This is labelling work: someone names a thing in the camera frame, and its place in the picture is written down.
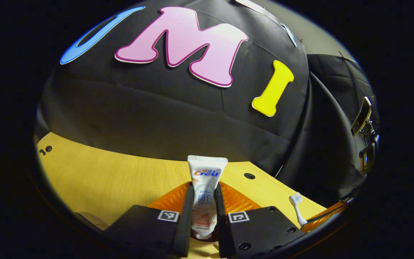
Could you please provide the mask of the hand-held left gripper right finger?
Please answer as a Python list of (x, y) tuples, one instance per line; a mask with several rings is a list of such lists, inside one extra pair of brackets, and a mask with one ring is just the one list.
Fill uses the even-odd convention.
[(215, 199), (221, 258), (286, 258), (304, 239), (304, 232), (276, 206), (260, 207), (224, 182)]

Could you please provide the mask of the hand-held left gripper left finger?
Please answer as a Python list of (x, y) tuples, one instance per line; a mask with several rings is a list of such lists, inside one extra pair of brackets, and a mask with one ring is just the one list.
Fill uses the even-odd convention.
[(177, 209), (133, 205), (105, 231), (113, 246), (130, 258), (188, 256), (193, 186), (186, 182), (172, 190), (181, 196)]

